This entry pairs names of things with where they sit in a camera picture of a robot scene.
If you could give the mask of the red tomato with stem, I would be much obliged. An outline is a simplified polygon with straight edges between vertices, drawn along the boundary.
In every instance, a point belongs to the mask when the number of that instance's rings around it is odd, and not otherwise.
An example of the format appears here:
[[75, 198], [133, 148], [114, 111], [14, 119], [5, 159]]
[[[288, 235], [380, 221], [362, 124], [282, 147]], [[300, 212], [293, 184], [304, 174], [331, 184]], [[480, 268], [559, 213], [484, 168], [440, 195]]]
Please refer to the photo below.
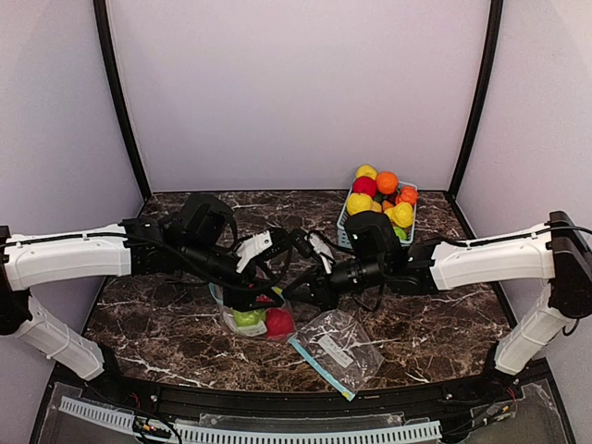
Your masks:
[[264, 294], [261, 294], [256, 297], [255, 301], [260, 303], [272, 303], [274, 300]]

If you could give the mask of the green pear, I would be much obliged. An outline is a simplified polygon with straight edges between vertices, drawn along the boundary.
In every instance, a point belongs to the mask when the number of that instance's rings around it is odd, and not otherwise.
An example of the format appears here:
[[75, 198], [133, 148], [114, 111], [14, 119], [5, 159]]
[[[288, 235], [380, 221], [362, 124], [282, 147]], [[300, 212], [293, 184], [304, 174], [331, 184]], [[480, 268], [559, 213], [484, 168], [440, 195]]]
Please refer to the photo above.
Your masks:
[[266, 320], [266, 310], [258, 309], [248, 312], [232, 310], [232, 317], [236, 327], [253, 327]]

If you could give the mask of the clear zip bag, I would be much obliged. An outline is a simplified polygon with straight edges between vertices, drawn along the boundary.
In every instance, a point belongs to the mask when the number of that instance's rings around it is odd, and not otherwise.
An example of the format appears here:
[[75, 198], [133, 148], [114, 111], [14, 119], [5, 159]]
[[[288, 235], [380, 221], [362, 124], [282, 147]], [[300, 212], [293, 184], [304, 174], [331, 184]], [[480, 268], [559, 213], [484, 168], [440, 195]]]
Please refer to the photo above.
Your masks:
[[281, 302], [279, 307], [274, 305], [272, 298], [260, 294], [256, 301], [261, 302], [264, 307], [247, 312], [224, 305], [221, 287], [210, 284], [209, 292], [218, 305], [220, 326], [235, 337], [286, 342], [296, 332], [290, 302], [284, 298], [279, 287], [273, 287], [273, 292]]
[[347, 401], [354, 400], [384, 362], [362, 325], [340, 310], [318, 315], [288, 344]]

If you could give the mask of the red wrinkled fruit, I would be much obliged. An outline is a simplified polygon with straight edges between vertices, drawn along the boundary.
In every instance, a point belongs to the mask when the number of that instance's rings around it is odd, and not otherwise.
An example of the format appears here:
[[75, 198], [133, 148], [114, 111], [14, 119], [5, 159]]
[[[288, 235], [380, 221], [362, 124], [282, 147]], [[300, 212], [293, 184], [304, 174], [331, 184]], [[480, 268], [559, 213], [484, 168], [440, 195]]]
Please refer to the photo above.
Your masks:
[[265, 325], [266, 336], [269, 339], [284, 338], [295, 330], [290, 311], [281, 308], [272, 308], [266, 311]]

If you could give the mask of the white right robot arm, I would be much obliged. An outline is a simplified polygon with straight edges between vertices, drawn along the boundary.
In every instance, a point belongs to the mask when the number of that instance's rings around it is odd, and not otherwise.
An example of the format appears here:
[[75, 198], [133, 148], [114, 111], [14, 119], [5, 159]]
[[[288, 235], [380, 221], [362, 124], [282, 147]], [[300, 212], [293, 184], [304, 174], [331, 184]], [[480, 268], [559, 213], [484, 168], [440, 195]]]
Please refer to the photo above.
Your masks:
[[521, 278], [546, 282], [534, 306], [493, 349], [487, 371], [516, 376], [571, 321], [591, 314], [591, 249], [562, 211], [523, 231], [488, 239], [435, 239], [401, 245], [388, 217], [372, 211], [345, 223], [353, 257], [318, 263], [283, 295], [323, 311], [347, 293], [385, 286], [400, 295], [431, 295], [477, 283]]

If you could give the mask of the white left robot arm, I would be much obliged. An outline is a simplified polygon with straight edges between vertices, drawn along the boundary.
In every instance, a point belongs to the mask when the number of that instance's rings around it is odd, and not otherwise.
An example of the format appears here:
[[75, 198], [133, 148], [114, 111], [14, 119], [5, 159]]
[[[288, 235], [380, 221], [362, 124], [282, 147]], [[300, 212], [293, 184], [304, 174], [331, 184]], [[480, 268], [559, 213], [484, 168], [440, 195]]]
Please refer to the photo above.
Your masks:
[[291, 258], [283, 228], [240, 237], [232, 209], [211, 194], [193, 193], [175, 213], [81, 232], [25, 236], [1, 228], [1, 333], [30, 344], [85, 382], [117, 376], [106, 346], [83, 338], [31, 294], [37, 285], [90, 277], [191, 274], [226, 291], [235, 310], [259, 309], [260, 295], [283, 303], [274, 287], [282, 279], [266, 261]]

